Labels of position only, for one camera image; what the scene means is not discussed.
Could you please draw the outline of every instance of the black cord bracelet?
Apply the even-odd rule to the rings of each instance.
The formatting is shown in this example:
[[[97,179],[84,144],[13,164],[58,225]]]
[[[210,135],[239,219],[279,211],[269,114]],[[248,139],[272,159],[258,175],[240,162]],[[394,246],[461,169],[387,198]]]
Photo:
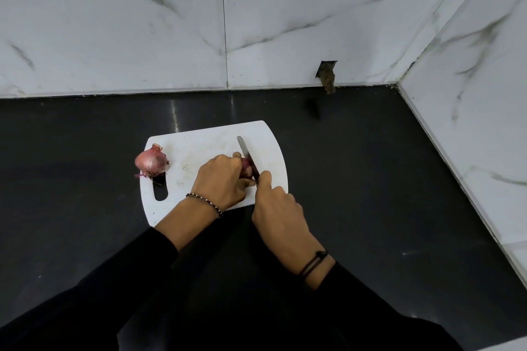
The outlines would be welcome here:
[[[328,251],[317,251],[315,253],[315,256],[311,261],[309,261],[306,266],[300,271],[298,274],[298,277],[302,279],[302,281],[305,281],[306,278],[309,276],[311,272],[313,272],[314,268],[319,266],[322,261],[324,261],[324,258],[326,258],[328,255]]]
[[[218,218],[221,218],[221,216],[223,215],[223,211],[220,210],[218,207],[216,207],[212,201],[209,201],[208,199],[206,199],[205,197],[201,197],[200,195],[197,195],[196,193],[187,193],[187,195],[185,197],[188,197],[188,196],[193,196],[193,197],[196,197],[196,198],[199,198],[200,200],[203,200],[204,202],[210,204],[210,206],[212,208],[214,208],[216,210],[216,212],[218,213]]]

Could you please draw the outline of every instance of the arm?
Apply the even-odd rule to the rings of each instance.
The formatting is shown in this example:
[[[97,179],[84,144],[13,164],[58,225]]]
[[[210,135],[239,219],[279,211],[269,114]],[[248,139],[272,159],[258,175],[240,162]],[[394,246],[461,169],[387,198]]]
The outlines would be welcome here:
[[[260,175],[253,222],[266,246],[293,274],[324,250],[309,232],[293,195],[271,188],[268,171]],[[399,314],[331,256],[307,276],[306,283],[315,291],[320,316],[339,329],[350,347],[364,342],[368,348],[461,350],[441,326]]]
[[[245,198],[254,181],[240,178],[239,153],[219,155],[203,165],[191,192],[203,195],[222,211]],[[170,274],[181,250],[217,213],[207,203],[188,197],[77,286],[45,301],[0,328],[1,349],[33,349],[44,345],[76,349],[118,349],[116,335],[139,306]]]

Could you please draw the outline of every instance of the knife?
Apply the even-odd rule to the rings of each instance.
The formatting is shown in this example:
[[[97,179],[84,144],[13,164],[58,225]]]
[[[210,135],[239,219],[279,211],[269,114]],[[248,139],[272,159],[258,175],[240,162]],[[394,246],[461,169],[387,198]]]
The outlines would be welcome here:
[[[258,184],[260,173],[258,172],[258,169],[256,169],[256,165],[254,165],[254,161],[253,161],[253,158],[251,157],[251,153],[249,153],[249,149],[247,148],[247,145],[245,144],[243,137],[238,136],[236,137],[236,139],[238,139],[238,144],[240,145],[243,156],[247,158],[247,160],[249,161],[249,165],[251,165],[251,168],[253,169],[253,177],[254,177],[254,180],[256,181],[256,184]]]

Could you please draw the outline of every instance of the black shirt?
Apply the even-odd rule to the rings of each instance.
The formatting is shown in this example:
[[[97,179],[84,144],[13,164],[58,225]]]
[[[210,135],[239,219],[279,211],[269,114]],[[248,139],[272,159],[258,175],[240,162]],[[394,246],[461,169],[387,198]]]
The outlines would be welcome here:
[[[1,349],[117,350],[117,333],[169,276],[177,257],[164,235],[147,230],[77,286],[2,327]],[[461,350],[441,326],[399,314],[339,263],[312,302],[317,319],[338,330],[350,349]]]

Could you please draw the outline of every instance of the white cutting board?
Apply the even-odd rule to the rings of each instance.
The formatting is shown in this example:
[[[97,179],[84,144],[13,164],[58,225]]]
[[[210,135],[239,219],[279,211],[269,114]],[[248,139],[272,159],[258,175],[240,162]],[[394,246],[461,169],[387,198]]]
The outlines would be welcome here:
[[[258,171],[260,173],[271,171],[273,187],[281,186],[286,192],[288,191],[284,156],[273,133],[263,121],[152,136],[144,149],[151,148],[152,143],[159,144],[163,148],[163,153],[167,155],[169,168],[168,197],[163,201],[155,199],[150,179],[145,177],[139,179],[144,213],[151,226],[161,221],[178,202],[185,198],[194,184],[199,168],[204,163],[219,154],[230,157],[235,151],[241,153],[236,136],[241,136],[245,140]],[[256,187],[247,188],[245,200],[233,208],[254,204],[255,193]]]

